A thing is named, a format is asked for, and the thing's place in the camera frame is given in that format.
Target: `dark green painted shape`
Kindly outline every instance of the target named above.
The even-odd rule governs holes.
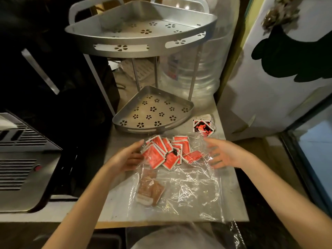
[[[296,75],[295,82],[332,78],[332,31],[316,42],[301,42],[278,25],[256,45],[251,57],[262,59],[264,71],[276,78]]]

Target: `person's left hand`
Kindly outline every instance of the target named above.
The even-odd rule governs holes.
[[[134,170],[136,166],[143,161],[144,157],[139,152],[144,140],[133,143],[112,156],[106,166],[114,168],[116,172]]]

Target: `forearm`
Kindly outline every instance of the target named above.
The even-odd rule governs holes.
[[[332,221],[255,156],[243,171],[302,248],[330,248]]]
[[[115,173],[103,166],[43,249],[86,248],[105,204]]]

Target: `red button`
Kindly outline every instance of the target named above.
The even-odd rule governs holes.
[[[34,171],[39,171],[41,169],[41,166],[40,165],[37,165],[36,167],[34,167]]]

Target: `hand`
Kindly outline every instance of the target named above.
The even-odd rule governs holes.
[[[214,148],[210,155],[213,159],[209,161],[214,169],[232,166],[243,168],[254,157],[253,154],[241,148],[240,146],[226,140],[218,140],[214,138],[204,138],[209,148]]]
[[[105,165],[112,167],[116,172],[134,170],[144,159],[143,155],[139,153],[143,143],[144,140],[140,140],[129,147],[118,151],[118,153],[112,156]]]

